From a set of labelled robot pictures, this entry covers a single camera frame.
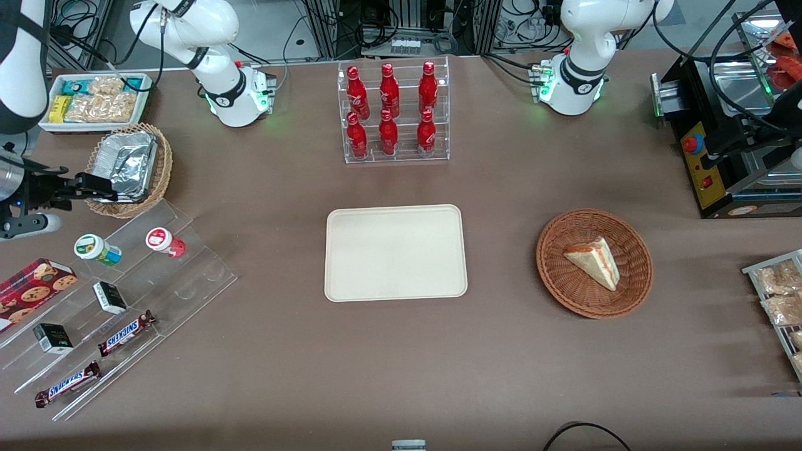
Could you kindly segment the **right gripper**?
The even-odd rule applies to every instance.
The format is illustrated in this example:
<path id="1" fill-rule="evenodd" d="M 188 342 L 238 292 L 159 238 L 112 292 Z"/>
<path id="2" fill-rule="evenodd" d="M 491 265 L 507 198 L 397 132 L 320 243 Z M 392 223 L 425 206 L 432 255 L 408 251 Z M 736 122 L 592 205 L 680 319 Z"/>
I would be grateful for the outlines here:
<path id="1" fill-rule="evenodd" d="M 69 182 L 63 178 L 69 169 L 64 166 L 50 168 L 42 163 L 23 158 L 26 171 L 23 184 L 23 213 L 37 209 L 72 210 L 72 200 L 93 199 L 94 202 L 118 202 L 111 180 L 78 172 Z"/>

